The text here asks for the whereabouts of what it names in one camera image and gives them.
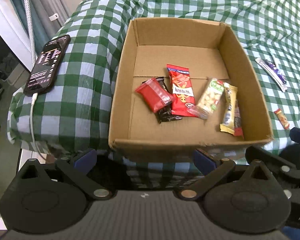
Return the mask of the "thin red black stick snack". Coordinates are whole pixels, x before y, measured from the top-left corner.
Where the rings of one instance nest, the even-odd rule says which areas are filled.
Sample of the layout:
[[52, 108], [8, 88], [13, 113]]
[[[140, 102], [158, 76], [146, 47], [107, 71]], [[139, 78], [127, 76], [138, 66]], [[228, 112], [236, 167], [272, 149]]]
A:
[[235, 104], [234, 125], [235, 125], [234, 136], [243, 137], [243, 129], [242, 129], [242, 122], [241, 122], [238, 100], [236, 100], [236, 104]]

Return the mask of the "yellow snack bar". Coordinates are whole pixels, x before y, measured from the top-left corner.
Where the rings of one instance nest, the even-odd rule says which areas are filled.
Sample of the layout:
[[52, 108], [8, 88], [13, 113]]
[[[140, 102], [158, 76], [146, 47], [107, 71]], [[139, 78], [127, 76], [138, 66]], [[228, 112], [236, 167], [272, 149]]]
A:
[[235, 105], [237, 100], [237, 87], [224, 83], [224, 93], [226, 99], [226, 108], [222, 123], [220, 124], [221, 132], [235, 134]]

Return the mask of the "silver foil snack packet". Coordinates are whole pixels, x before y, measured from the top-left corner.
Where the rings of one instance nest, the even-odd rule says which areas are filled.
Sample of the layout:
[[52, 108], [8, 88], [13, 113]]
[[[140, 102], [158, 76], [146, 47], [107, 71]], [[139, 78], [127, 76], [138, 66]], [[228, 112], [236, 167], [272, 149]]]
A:
[[287, 86], [286, 84], [284, 84], [279, 78], [278, 76], [274, 73], [274, 71], [269, 68], [267, 66], [267, 64], [265, 63], [265, 60], [261, 59], [261, 58], [256, 58], [255, 62], [261, 67], [263, 68], [267, 74], [275, 81], [275, 83], [279, 86], [279, 88], [281, 89], [282, 92], [286, 92], [287, 91]]

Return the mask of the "dark brown chocolate bar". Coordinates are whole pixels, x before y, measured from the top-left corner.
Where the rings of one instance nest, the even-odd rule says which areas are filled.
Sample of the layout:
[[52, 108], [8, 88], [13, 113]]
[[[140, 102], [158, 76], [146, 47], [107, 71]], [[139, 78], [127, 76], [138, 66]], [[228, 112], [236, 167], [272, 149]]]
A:
[[[161, 85], [161, 87], [166, 92], [169, 93], [164, 77], [163, 76], [156, 77], [155, 79], [158, 81], [158, 83]], [[166, 105], [164, 108], [158, 110], [156, 113], [156, 116], [157, 116], [157, 120], [158, 120], [159, 124], [162, 122], [177, 121], [177, 120], [181, 120], [183, 118], [182, 116], [172, 114], [172, 103], [170, 103], [169, 105]]]

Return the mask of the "green peanut snack pack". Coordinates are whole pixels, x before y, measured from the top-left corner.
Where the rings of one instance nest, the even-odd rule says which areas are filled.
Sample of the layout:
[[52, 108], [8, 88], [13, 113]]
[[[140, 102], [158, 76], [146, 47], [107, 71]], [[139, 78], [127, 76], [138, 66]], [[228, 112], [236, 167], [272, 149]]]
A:
[[210, 79], [199, 101], [188, 112], [198, 118], [208, 119], [216, 110], [223, 93], [224, 82], [217, 78]]

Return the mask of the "small red snack pack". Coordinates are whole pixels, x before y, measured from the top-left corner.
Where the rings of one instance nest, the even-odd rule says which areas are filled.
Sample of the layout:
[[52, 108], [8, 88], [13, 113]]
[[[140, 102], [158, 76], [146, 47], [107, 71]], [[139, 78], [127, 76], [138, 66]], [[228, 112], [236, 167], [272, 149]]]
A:
[[157, 113], [174, 101], [174, 97], [164, 90], [154, 77], [143, 82], [135, 92], [143, 97], [153, 113]]

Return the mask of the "red spicy strip packet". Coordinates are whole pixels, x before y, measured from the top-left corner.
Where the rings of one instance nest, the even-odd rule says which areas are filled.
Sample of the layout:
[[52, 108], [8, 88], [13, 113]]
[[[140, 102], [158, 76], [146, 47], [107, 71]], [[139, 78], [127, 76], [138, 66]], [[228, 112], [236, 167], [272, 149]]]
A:
[[170, 77], [172, 95], [172, 114], [186, 117], [194, 117], [188, 112], [195, 106], [195, 98], [192, 89], [189, 68], [179, 67], [172, 64], [166, 65]]

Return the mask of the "purple candy wrapper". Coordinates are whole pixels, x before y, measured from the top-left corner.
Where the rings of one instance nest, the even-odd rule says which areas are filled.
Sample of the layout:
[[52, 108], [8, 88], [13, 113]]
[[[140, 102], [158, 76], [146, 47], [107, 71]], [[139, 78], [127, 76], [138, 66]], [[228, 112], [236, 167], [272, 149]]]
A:
[[283, 72], [281, 71], [280, 68], [278, 68], [274, 63], [268, 61], [268, 60], [265, 60], [265, 63], [267, 64], [267, 66], [269, 68], [271, 68], [274, 73], [278, 76], [278, 78], [284, 83], [286, 84], [287, 83], [287, 80], [285, 78], [285, 75], [283, 74]]

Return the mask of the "orange small snack bar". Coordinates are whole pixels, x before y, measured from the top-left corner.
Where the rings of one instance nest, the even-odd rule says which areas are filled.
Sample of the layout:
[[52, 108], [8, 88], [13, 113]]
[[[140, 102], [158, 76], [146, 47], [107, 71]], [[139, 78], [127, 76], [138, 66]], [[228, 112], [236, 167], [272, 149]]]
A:
[[287, 130], [289, 129], [289, 122], [283, 111], [278, 108], [275, 112], [275, 115], [277, 116], [279, 122], [281, 123], [282, 127]]

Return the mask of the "black smartphone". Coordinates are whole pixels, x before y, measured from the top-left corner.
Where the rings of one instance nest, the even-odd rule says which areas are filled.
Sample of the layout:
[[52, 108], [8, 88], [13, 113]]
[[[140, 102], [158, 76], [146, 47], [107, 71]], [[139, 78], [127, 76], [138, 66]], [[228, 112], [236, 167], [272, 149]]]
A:
[[24, 88], [26, 96], [52, 89], [71, 37], [66, 34], [47, 42], [39, 54]]

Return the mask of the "open cardboard box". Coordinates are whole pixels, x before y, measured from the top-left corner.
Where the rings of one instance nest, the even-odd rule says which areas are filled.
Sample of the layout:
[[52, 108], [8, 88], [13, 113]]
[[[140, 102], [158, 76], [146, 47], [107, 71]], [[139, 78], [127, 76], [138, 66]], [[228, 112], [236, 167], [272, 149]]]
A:
[[253, 66], [230, 25], [137, 18], [123, 45], [109, 146], [132, 161], [186, 161], [195, 149], [273, 139]]

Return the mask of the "grey curtain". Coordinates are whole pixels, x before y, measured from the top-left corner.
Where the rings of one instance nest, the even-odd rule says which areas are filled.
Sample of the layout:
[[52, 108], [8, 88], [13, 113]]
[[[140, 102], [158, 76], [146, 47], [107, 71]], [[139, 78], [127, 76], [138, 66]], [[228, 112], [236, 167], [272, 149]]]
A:
[[31, 2], [49, 38], [57, 33], [70, 16], [65, 0], [31, 0]]

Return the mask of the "white door frame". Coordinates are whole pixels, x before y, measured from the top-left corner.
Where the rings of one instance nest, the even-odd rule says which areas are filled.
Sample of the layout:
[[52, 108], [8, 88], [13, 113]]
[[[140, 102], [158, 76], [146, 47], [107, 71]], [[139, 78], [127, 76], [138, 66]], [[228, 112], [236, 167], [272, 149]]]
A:
[[0, 36], [22, 64], [31, 71], [33, 65], [30, 39], [11, 0], [0, 0]]

